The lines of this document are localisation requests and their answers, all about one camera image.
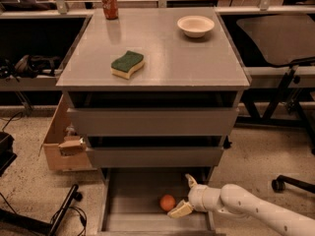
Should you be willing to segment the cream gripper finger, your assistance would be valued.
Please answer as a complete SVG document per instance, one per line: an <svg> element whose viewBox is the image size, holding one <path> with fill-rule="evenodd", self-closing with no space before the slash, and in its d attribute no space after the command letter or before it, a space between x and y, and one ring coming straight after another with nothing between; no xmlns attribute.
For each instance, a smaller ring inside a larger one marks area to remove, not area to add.
<svg viewBox="0 0 315 236"><path fill-rule="evenodd" d="M190 214L193 211L193 207L189 202L184 200L180 201L178 205L167 213L171 218L180 218Z"/></svg>
<svg viewBox="0 0 315 236"><path fill-rule="evenodd" d="M188 181L188 186L189 186L190 189L192 189L192 188L194 188L195 186L198 185L197 181L195 180L195 178L192 175L186 174L185 177L186 177L186 179Z"/></svg>

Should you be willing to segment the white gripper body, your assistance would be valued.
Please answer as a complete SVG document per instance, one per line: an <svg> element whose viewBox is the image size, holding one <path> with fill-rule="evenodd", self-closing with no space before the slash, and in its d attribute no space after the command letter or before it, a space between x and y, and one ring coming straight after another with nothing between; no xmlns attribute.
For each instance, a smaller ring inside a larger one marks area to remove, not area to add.
<svg viewBox="0 0 315 236"><path fill-rule="evenodd" d="M207 185L197 184L192 187L188 200L192 208L199 212L218 211L223 207L221 190Z"/></svg>

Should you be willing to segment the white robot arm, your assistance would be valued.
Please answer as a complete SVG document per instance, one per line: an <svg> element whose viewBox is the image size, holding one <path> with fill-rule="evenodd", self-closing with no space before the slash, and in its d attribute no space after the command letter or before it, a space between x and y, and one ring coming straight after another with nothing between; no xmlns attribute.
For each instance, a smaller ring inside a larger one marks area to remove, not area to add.
<svg viewBox="0 0 315 236"><path fill-rule="evenodd" d="M315 220L292 210L261 200L235 184L212 188L198 184L185 175L190 191L188 201L182 200L167 213L171 218L193 211L213 212L228 218L254 217L282 236L315 236Z"/></svg>

